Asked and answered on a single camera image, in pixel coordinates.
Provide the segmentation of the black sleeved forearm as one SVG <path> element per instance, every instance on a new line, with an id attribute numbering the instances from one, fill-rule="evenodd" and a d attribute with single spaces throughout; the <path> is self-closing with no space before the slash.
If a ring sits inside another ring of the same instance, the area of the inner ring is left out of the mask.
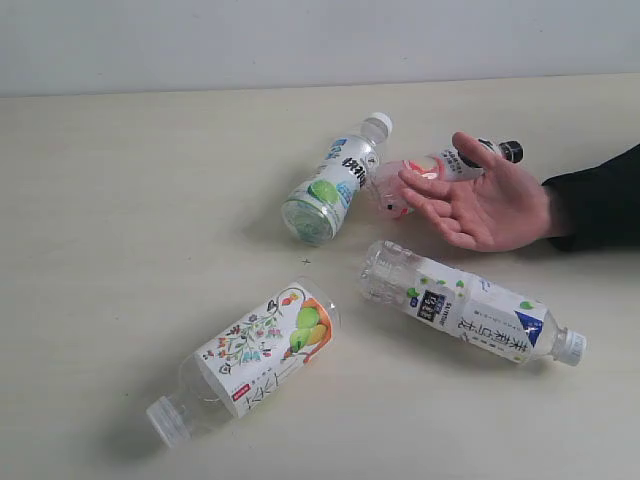
<path id="1" fill-rule="evenodd" d="M 543 183 L 564 228 L 549 242 L 565 252 L 639 245 L 639 147 Z"/>

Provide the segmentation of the person's open hand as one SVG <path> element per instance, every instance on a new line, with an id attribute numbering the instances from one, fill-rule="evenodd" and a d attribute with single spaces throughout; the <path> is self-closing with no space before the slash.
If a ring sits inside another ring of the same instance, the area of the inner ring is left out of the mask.
<path id="1" fill-rule="evenodd" d="M 466 182 L 429 180 L 402 170 L 402 196 L 449 244 L 478 252 L 505 252 L 571 232 L 557 195 L 532 175 L 457 132 L 453 146 L 484 168 Z"/>

